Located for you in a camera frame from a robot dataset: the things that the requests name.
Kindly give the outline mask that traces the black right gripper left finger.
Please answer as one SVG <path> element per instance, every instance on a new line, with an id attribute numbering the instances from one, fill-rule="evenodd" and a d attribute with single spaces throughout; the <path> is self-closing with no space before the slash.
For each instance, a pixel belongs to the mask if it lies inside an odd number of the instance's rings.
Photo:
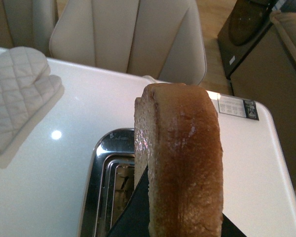
<path id="1" fill-rule="evenodd" d="M 109 230 L 108 237 L 148 237 L 148 168 L 145 168 L 126 208 Z"/>

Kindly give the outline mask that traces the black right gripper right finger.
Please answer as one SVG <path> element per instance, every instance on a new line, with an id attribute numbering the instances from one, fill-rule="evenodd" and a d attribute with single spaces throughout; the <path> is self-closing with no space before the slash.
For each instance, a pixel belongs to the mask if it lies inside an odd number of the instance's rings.
<path id="1" fill-rule="evenodd" d="M 224 214 L 221 237 L 246 237 L 246 235 Z"/>

